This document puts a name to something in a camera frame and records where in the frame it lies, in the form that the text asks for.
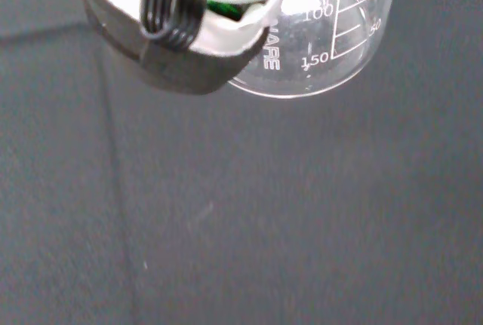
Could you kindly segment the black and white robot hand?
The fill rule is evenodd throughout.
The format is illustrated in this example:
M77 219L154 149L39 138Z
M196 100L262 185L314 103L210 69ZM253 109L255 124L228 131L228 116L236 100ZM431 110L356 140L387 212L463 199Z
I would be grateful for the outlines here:
M283 1L84 0L84 7L126 73L199 96L219 90L263 50Z

